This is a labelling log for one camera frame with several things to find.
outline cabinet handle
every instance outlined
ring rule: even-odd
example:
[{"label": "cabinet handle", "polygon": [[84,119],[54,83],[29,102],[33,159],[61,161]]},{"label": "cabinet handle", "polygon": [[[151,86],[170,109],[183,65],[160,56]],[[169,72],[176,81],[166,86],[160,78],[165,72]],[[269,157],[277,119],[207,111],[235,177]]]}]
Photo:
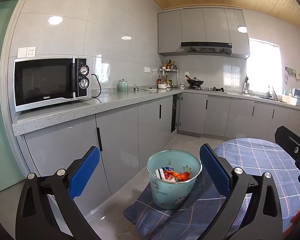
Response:
[{"label": "cabinet handle", "polygon": [[102,152],[103,149],[102,149],[102,142],[101,142],[100,128],[99,127],[97,127],[97,134],[98,134],[98,143],[99,143],[99,147],[100,147],[100,152]]}]

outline blue gripper pad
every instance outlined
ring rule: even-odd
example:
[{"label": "blue gripper pad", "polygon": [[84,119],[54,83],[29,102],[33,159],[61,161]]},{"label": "blue gripper pad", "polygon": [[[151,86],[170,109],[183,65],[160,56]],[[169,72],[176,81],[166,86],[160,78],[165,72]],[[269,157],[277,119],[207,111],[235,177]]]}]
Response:
[{"label": "blue gripper pad", "polygon": [[68,194],[72,200],[81,195],[99,161],[100,151],[95,147],[69,180]]},{"label": "blue gripper pad", "polygon": [[230,178],[210,152],[209,148],[205,145],[202,145],[200,148],[200,160],[219,194],[228,198],[231,194]]}]

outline range hood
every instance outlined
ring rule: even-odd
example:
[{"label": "range hood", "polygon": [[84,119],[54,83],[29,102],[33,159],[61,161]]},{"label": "range hood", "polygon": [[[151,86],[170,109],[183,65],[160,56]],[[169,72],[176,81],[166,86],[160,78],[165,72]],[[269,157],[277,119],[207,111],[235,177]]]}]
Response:
[{"label": "range hood", "polygon": [[229,57],[232,51],[232,44],[224,42],[193,41],[182,42],[181,48],[187,54],[217,55]]}]

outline gas stove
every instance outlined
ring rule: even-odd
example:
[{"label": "gas stove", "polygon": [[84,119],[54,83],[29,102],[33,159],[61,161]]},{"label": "gas stove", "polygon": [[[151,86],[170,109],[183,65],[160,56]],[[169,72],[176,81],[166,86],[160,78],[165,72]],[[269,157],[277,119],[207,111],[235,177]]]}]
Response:
[{"label": "gas stove", "polygon": [[202,91],[209,91],[209,92],[216,92],[216,93],[223,93],[223,94],[227,94],[227,92],[224,91],[223,88],[203,88],[200,86],[188,86],[185,88],[186,90],[202,90]]}]

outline bolt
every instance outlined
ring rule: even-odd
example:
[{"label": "bolt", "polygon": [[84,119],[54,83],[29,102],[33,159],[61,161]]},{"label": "bolt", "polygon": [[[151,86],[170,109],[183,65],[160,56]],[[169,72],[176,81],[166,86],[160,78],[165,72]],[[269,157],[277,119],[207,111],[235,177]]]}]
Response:
[{"label": "bolt", "polygon": [[237,174],[242,174],[243,170],[239,167],[236,167],[236,168],[234,168],[234,172],[237,173]]},{"label": "bolt", "polygon": [[66,173],[66,171],[64,170],[64,169],[61,169],[61,170],[58,170],[57,171],[57,174],[59,175],[59,176],[62,176],[62,175],[64,175]]},{"label": "bolt", "polygon": [[34,173],[30,173],[29,175],[28,175],[28,179],[33,179],[34,178]]},{"label": "bolt", "polygon": [[265,173],[265,176],[266,176],[268,179],[270,179],[270,178],[272,177],[270,172],[266,172],[266,173]]}]

